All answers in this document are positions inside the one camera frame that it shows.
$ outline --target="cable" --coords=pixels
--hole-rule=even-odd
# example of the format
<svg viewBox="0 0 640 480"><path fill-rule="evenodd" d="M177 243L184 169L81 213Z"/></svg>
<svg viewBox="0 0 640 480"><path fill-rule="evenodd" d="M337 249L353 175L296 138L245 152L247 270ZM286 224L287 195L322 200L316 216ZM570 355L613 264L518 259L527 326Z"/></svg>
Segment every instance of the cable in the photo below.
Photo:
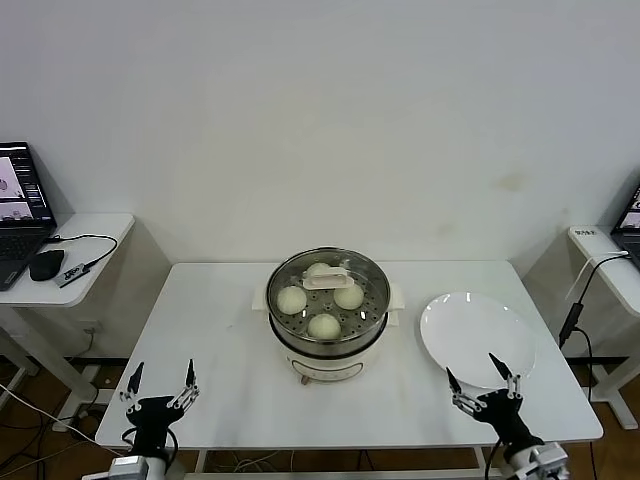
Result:
<svg viewBox="0 0 640 480"><path fill-rule="evenodd" d="M593 280L593 277L595 276L596 272L598 271L598 268L600 268L601 265L610 262L612 260L618 260L620 258L629 258L628 254L621 254L618 255L616 257L609 257L609 258L605 258L604 260L598 262L595 267L593 267L593 270L591 271L591 274L589 275L589 278L587 279L587 283L585 284L584 288L582 289L582 293L580 294L580 298L578 299L577 302L575 302L573 305L571 305L571 310L569 310L569 313L567 314L567 318L564 320L564 324L562 325L562 329L560 330L560 335L558 336L558 346L560 348L562 348L562 346L565 344L565 342L568 340L568 338L571 336L571 332L573 332L575 326L578 324L578 319L580 318L580 314L582 313L582 309L584 308L584 305L582 304L582 301L584 300L584 296L587 294L587 290L589 289L589 285L591 285L591 281Z"/></svg>
<svg viewBox="0 0 640 480"><path fill-rule="evenodd" d="M491 453L489 453L489 459L487 460L487 464L484 466L484 480L489 480L489 470L491 469L491 463L493 462L493 457L496 456L498 452L498 448L502 444L502 440L498 439L496 444L491 449Z"/></svg>
<svg viewBox="0 0 640 480"><path fill-rule="evenodd" d="M369 456L369 450L364 451L364 456L367 457L367 463L369 464L369 468L371 470L375 470L376 468L373 466L373 462L371 461L371 457Z"/></svg>
<svg viewBox="0 0 640 480"><path fill-rule="evenodd" d="M84 350L82 350L80 353L76 353L75 355L73 355L69 360L67 360L68 362L71 362L71 361L75 360L76 358L81 357L82 355L84 355L85 353L87 353L89 350L91 350L93 348L93 340L96 337L95 330L92 330L89 335L91 335L91 339L89 340L89 346L87 348L85 348Z"/></svg>
<svg viewBox="0 0 640 480"><path fill-rule="evenodd" d="M618 255L617 257L605 258L604 260L601 260L600 262L598 262L595 267L593 267L593 270L591 271L591 274L589 275L589 278L587 279L587 283L585 284L584 288L582 289L582 294L580 295L580 298L578 299L578 303L582 303L582 300L584 300L584 296L586 295L587 290L589 289L589 284L591 283L591 280L593 280L593 276L596 274L596 271L598 270L600 265L603 265L603 264L605 264L607 262L610 262L611 260L617 260L619 258L629 258L629 253L626 253L624 255Z"/></svg>
<svg viewBox="0 0 640 480"><path fill-rule="evenodd" d="M173 431L170 428L167 428L167 431L169 432L169 436L171 437L171 440L173 440L173 452L171 452L171 458L169 459L169 463L167 463L167 468L165 469L165 473L169 471L169 468L171 468L171 465L173 465L173 462L176 459L176 455L178 455L178 439L176 438L176 434L173 433Z"/></svg>
<svg viewBox="0 0 640 480"><path fill-rule="evenodd" d="M38 462L42 462L44 460L48 460L50 458L53 458L53 457L55 457L57 455L60 455L63 452L66 452L67 450L71 450L72 448L77 447L78 445L82 445L83 443L87 443L87 442L85 440L83 440L82 442L72 443L71 445L63 448L62 450L58 450L57 452L52 453L50 455L47 455L46 457L42 457L42 458L36 459L33 462L25 463L24 465L20 465L18 468L15 468L15 469L11 470L10 472L3 473L2 475L0 475L0 478L6 478L6 477L8 477L10 475L13 475L16 472L19 472L20 470L24 470L25 468L30 467L31 465L34 465L34 464L36 464Z"/></svg>
<svg viewBox="0 0 640 480"><path fill-rule="evenodd" d="M264 456L262 458L257 458L255 460L250 460L248 458L245 458L244 460L241 460L240 463L238 463L238 465L236 466L236 468L233 471L233 473L237 473L240 469L247 468L248 466L253 465L255 463L262 462L264 460L269 460L271 457L277 455L278 453L280 453L280 450L277 450L277 451L275 451L275 452L273 452L273 453L271 453L269 455L266 455L266 456Z"/></svg>
<svg viewBox="0 0 640 480"><path fill-rule="evenodd" d="M16 394L14 394L11 390L9 390L7 387L5 387L4 385L2 385L0 383L0 388L2 388L5 392L7 392L10 396L12 396L15 400L18 400L20 403L22 403L23 405L26 405L27 407L35 410L36 412L39 412L47 417L49 417L51 420L54 420L56 423L61 423L62 425L64 425L66 428L68 428L69 430L73 430L74 432L77 432L78 434L80 434L80 436L82 436L85 440L90 441L91 443L94 443L95 445L99 446L100 448L104 448L105 450L108 450L109 452L113 453L114 455L118 456L118 457L122 457L122 454L115 452L113 450L111 450L110 448L107 447L103 447L102 445L100 445L98 442L96 442L95 440L92 440L91 438L89 438L87 435L85 435L84 433L82 433L80 430L78 430L77 428L74 428L70 425L65 425L64 423L62 423L62 421L59 418L54 417L53 415L49 415L47 412L45 412L44 410L39 409L38 407L35 407L33 405L31 405L29 402L22 400L20 397L18 397Z"/></svg>
<svg viewBox="0 0 640 480"><path fill-rule="evenodd" d="M593 349L591 348L591 339L589 338L589 335L587 335L587 332L582 330L580 327L575 327L574 330L584 335L584 339L587 341L587 349L589 351L589 386L587 387L587 398L589 399L589 403L591 403L591 385L593 384ZM593 479L598 480L596 459L595 455L593 454L593 442L589 442L589 453L591 455L591 470L593 471Z"/></svg>
<svg viewBox="0 0 640 480"><path fill-rule="evenodd" d="M137 427L133 427L133 428L130 428L129 430L125 430L125 432L120 436L120 440L128 444L131 448L133 448L133 442L129 440L127 437L131 435L133 432L135 432L137 429L138 429Z"/></svg>
<svg viewBox="0 0 640 480"><path fill-rule="evenodd" d="M61 242L69 242L71 240L79 240L81 238L104 238L107 240L111 240L113 242L113 246L107 251L107 253L100 255L98 258L91 260L88 263L85 263L84 265L84 270L89 270L91 267L93 267L96 263L98 263L100 260L102 260L103 258L107 257L108 255L110 255L111 253L113 253L113 251L118 248L118 240L116 240L115 238L109 236L109 235L94 235L94 234L90 234L90 233L86 233L83 235L76 235L75 237L67 237L67 238L63 238L60 235L55 235L53 237L49 237L47 238L44 243L61 243Z"/></svg>
<svg viewBox="0 0 640 480"><path fill-rule="evenodd" d="M582 268L580 269L580 273L578 273L578 276L576 277L575 281L571 284L571 288L569 289L569 291L565 295L564 299L567 300L569 298L569 295L571 295L571 292L573 292L573 289L576 288L576 285L578 284L578 282L582 278L582 274L584 273L584 271L587 268L587 266L591 263L591 260L594 260L596 258L608 257L609 255L615 255L616 256L615 258L617 258L617 257L619 257L621 255L622 256L629 255L629 252L627 252L626 250L620 250L618 252L605 252L605 253L601 253L599 255L593 255L593 256L587 258L587 260L584 262L584 265L582 265Z"/></svg>

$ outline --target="black cable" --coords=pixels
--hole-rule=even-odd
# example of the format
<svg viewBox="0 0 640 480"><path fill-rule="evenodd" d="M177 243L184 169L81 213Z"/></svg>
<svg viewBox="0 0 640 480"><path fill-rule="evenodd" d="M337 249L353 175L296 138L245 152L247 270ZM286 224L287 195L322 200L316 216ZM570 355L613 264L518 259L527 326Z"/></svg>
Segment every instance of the black cable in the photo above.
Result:
<svg viewBox="0 0 640 480"><path fill-rule="evenodd" d="M629 258L629 254L624 254L624 255L618 255L615 257L609 257L609 258L605 258L604 260L601 260L600 262L596 263L596 266L593 267L593 270L591 271L591 274L589 275L589 278L587 279L587 283L584 285L584 288L582 289L582 294L580 295L580 298L578 299L578 303L582 303L582 300L584 300L584 296L587 293L587 290L589 289L589 284L591 283L591 280L593 280L593 276L596 274L596 272L598 271L598 268L600 268L600 265L610 262L612 260L618 260L619 258Z"/></svg>
<svg viewBox="0 0 640 480"><path fill-rule="evenodd" d="M78 357L81 357L82 355L84 355L85 353L87 353L89 350L91 350L93 348L93 341L96 338L96 332L92 331L89 335L91 335L91 338L89 339L89 345L87 346L87 348L82 350L80 353L76 353L75 355L73 355L69 360L67 360L68 362L71 362L72 360L74 360L74 359L76 359Z"/></svg>
<svg viewBox="0 0 640 480"><path fill-rule="evenodd" d="M169 436L171 437L171 440L173 440L173 452L171 452L171 458L169 459L169 463L167 463L167 468L165 469L165 473L169 471L169 469L171 468L171 465L173 465L173 462L176 459L176 455L178 455L178 439L176 438L176 434L173 433L173 431L170 428L167 428L167 431L169 432Z"/></svg>
<svg viewBox="0 0 640 480"><path fill-rule="evenodd" d="M369 468L371 470L375 470L376 467L373 466L373 461L371 460L371 457L369 456L369 450L365 450L364 451L364 456L367 457L367 463L369 464Z"/></svg>
<svg viewBox="0 0 640 480"><path fill-rule="evenodd" d="M94 234L90 234L90 233L85 233L83 235L76 235L75 237L67 237L67 238L63 238L60 235L55 235L53 237L47 238L44 243L69 242L71 240L79 240L81 238L104 238L104 239L107 239L107 240L111 240L113 242L113 246L107 251L107 253L105 253L103 255L100 255L98 258L96 258L94 260L91 260L88 263L85 263L85 265L84 265L84 269L85 270L89 270L96 263L98 263L103 258L109 256L111 253L113 253L113 251L116 248L118 248L118 240L116 240L115 238L113 238L113 237L111 237L109 235L94 235Z"/></svg>
<svg viewBox="0 0 640 480"><path fill-rule="evenodd" d="M498 452L498 448L502 444L502 440L498 440L496 444L491 449L491 453L489 453L489 459L487 460L487 464L484 466L484 480L489 480L489 470L491 469L491 463L493 462L493 457L496 456Z"/></svg>
<svg viewBox="0 0 640 480"><path fill-rule="evenodd" d="M120 440L122 440L124 443L127 443L129 446L133 447L133 442L131 440L128 440L127 437L132 433L134 433L136 430L138 430L137 427L133 427L133 428L130 428L129 430L125 430L125 432L122 435L120 435Z"/></svg>
<svg viewBox="0 0 640 480"><path fill-rule="evenodd" d="M591 339L587 332L582 330L580 327L575 327L574 330L576 332L580 332L584 335L584 339L587 341L587 349L589 351L589 386L587 387L587 398L589 399L589 403L591 403L591 385L593 384L593 350L591 348ZM598 480L598 472L596 471L596 459L593 454L593 442L589 442L589 453L591 455L591 470L593 471L593 479Z"/></svg>
<svg viewBox="0 0 640 480"><path fill-rule="evenodd" d="M22 398L22 400L24 400L25 402L28 402L30 404L33 404L34 402L32 402L31 400L29 400L28 398L26 398L24 395L18 393L18 392L12 392L14 395ZM58 409L60 407L62 407L62 405L64 404L64 402L66 401L68 397L68 394L65 394L56 404L55 407L53 407L53 410L51 410L51 415L55 416L56 412L58 411ZM96 395L93 397L93 400L91 402L91 404L89 405L88 408L90 408L91 406L93 406L93 404L95 403L95 401L98 398L98 391L96 389ZM42 416L42 414L40 412L36 412L38 413L38 418L40 420L40 424L39 425L34 425L34 426L30 426L30 427L18 427L15 425L4 425L4 424L0 424L0 426L2 427L6 427L6 428L11 428L11 429L16 429L16 430L32 430L34 428L38 429L38 432L36 433L36 435L29 441L29 443L27 445L25 445L25 447L23 447L20 451L10 455L8 458L6 458L4 461L2 461L2 463L0 463L0 472L2 472L2 470L4 470L5 468L7 468L11 463L13 463L18 457L21 456L26 456L31 458L32 460L39 460L40 459L40 451L42 448L42 442L44 441L44 436L47 433L47 428L51 425L53 425L54 423L56 423L54 420L48 420L45 421L45 418ZM71 417L64 417L64 418L59 418L59 420L69 420L69 419L73 419L76 418L76 415L71 416ZM29 447L31 447L31 445L33 445L33 443L35 441L38 441L37 444L37 454L36 456L32 456L26 453L26 450L29 449ZM44 478L44 476L46 476L46 470L44 467L44 460L41 460L40 462L36 463L36 480L41 480L41 474L40 472L42 472L42 477Z"/></svg>
<svg viewBox="0 0 640 480"><path fill-rule="evenodd" d="M611 262L613 260L618 260L620 258L629 258L629 255L625 253L623 255L617 255L615 257L605 258L604 260L598 262L595 265L595 267L593 267L593 270L591 271L591 274L589 275L589 278L587 279L587 283L584 285L584 288L582 289L582 293L580 294L580 298L578 299L577 302L575 302L573 305L571 305L571 309L569 310L569 313L567 314L567 318L565 319L564 323L562 324L562 329L560 330L560 335L558 335L558 346L560 348L563 347L565 342L571 336L571 333L574 331L575 326L578 324L578 319L580 318L580 314L582 313L582 309L584 308L584 305L582 304L582 301L584 300L584 296L587 294L587 290L589 289L589 285L591 285L591 280L593 280L593 277L595 276L596 272L598 271L598 268L600 268L601 265L603 265L603 264L605 264L607 262Z"/></svg>

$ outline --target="white wall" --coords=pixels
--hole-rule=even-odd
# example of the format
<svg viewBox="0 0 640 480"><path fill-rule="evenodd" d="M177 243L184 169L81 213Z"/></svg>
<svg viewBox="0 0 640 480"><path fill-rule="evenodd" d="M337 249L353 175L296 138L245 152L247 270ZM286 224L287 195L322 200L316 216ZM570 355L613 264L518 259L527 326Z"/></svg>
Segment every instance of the white wall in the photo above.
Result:
<svg viewBox="0 0 640 480"><path fill-rule="evenodd" d="M337 244L525 274L628 188L639 24L635 0L4 0L0 139L171 262Z"/></svg>

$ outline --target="wooden floor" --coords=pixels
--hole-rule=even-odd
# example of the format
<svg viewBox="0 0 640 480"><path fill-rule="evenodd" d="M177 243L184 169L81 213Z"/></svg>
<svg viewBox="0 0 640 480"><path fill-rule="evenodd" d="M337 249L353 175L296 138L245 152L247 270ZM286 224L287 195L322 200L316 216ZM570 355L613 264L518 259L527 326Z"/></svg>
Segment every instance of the wooden floor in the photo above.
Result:
<svg viewBox="0 0 640 480"><path fill-rule="evenodd" d="M113 388L119 379L122 368L103 367L96 379L98 386ZM586 368L574 369L582 384L586 383ZM13 367L0 364L0 382L7 384L13 373ZM41 372L33 378L26 379L20 393L32 403L45 411L52 412L59 408L68 391L56 378L48 372ZM640 379L631 382L624 390L627 400L636 418L640 419ZM615 417L606 405L597 404L595 410L602 422L605 435L595 442L595 458L600 480L640 479L640 431L622 430ZM46 428L44 436L37 437L39 429L11 429L6 425L30 427L39 425L37 413L23 405L10 400L0 411L0 465L12 454L22 450L30 442L26 452L29 456L44 457L71 447L45 462L46 476L40 472L40 479L70 480L79 479L82 475L106 470L111 463L112 455L90 443L79 443L81 439L73 438L69 433L52 432ZM83 419L80 428L83 431L95 431L98 420L92 417ZM574 479L590 479L591 462L588 444L568 444L565 448L570 456L570 470ZM260 458L273 452L212 452L205 471L232 471L237 459ZM376 470L415 470L440 468L473 468L475 457L471 449L416 449L416 450L370 450L370 460ZM29 456L19 456L4 469L0 470L0 479L38 480L36 467L29 466L9 476L11 471L32 461ZM359 452L345 451L296 451L293 456L294 471L353 471L358 465ZM180 452L178 455L187 471L193 471L196 462L195 452ZM269 458L269 464L259 463L264 470L272 468L278 471L289 471L291 451L283 451ZM360 468L371 469L366 457L361 458Z"/></svg>

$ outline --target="table leg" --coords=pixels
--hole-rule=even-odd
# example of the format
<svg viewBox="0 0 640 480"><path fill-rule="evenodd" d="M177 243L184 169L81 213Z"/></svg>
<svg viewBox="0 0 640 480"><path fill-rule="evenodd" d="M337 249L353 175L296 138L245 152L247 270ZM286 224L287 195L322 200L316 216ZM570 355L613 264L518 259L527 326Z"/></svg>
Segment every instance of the table leg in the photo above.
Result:
<svg viewBox="0 0 640 480"><path fill-rule="evenodd" d="M195 473L204 472L204 464L207 461L207 450L198 450L198 460L196 460Z"/></svg>
<svg viewBox="0 0 640 480"><path fill-rule="evenodd" d="M0 354L7 357L16 367L23 368L29 375L38 373L37 365L29 360L3 331L0 331Z"/></svg>
<svg viewBox="0 0 640 480"><path fill-rule="evenodd" d="M620 395L619 389L635 378L638 373L640 373L640 359L637 357L629 358L609 374L601 365L593 366L593 376L598 383L592 389L591 401L608 403L620 426L625 430L636 430L638 422ZM586 394L589 389L583 387L582 390Z"/></svg>
<svg viewBox="0 0 640 480"><path fill-rule="evenodd" d="M79 398L90 402L97 390L14 309L0 307L0 326Z"/></svg>

